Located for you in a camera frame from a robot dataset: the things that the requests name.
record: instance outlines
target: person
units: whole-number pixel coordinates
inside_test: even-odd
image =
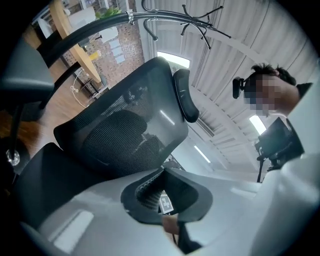
[[[254,72],[244,81],[244,101],[258,116],[288,117],[312,83],[297,84],[287,70],[269,64],[254,65]]]

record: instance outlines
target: wooden table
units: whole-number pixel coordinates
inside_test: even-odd
[[[69,22],[68,16],[64,12],[64,6],[61,0],[53,0],[49,4],[50,13],[55,24],[57,31],[59,32],[62,39],[70,35],[72,31],[71,24]],[[89,76],[97,83],[101,82],[99,74],[96,67],[92,63],[89,55],[76,44],[70,50],[73,57],[81,65],[84,71],[89,74]]]

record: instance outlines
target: wooden floor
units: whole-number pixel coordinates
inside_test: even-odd
[[[40,45],[35,31],[29,27],[24,33],[24,39],[32,47],[37,48]],[[50,68],[53,80],[56,81],[67,67],[59,59]],[[54,137],[54,128],[61,125],[77,114],[84,108],[74,98],[70,86],[74,83],[74,77],[69,77],[64,84],[57,90],[54,96],[46,106],[44,115],[38,121],[21,122],[18,132],[18,138],[27,146],[28,151],[33,157],[45,144],[56,142]],[[75,88],[80,88],[80,84],[76,81]],[[87,106],[89,100],[82,91],[76,93],[79,101]],[[12,117],[6,111],[0,111],[0,137],[6,137],[10,133]]]

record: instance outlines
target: black mesh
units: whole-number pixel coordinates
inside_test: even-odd
[[[109,178],[160,167],[188,135],[169,64],[146,62],[54,135],[64,151]]]

